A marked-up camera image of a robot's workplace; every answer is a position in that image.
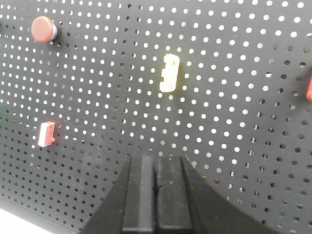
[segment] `red plastic block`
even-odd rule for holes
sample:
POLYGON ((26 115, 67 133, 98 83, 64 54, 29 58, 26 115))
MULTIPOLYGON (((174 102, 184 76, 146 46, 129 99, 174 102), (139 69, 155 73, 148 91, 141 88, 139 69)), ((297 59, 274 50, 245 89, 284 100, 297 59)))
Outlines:
POLYGON ((38 146, 46 147, 55 142, 54 134, 55 123, 45 122, 41 124, 38 146))

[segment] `black pegboard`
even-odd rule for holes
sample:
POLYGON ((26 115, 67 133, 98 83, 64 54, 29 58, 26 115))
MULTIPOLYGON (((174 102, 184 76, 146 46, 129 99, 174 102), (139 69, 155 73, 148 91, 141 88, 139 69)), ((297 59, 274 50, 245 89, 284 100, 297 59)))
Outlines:
POLYGON ((126 155, 186 154, 228 201, 312 232, 312 2, 3 0, 0 197, 78 232, 126 155), (37 16, 58 37, 35 43, 37 16), (166 53, 181 64, 162 94, 166 53), (57 124, 40 148, 40 123, 57 124))

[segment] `red peg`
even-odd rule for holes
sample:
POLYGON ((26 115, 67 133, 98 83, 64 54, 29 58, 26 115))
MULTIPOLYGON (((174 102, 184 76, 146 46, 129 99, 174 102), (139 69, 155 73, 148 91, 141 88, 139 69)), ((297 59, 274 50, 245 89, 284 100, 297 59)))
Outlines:
POLYGON ((31 26, 31 33, 37 42, 48 43, 55 39, 58 30, 50 18, 39 16, 31 26))
POLYGON ((309 88, 308 88, 308 92, 307 92, 306 99, 307 99, 309 102, 312 102, 312 79, 311 79, 311 81, 310 81, 310 85, 309 85, 309 88))

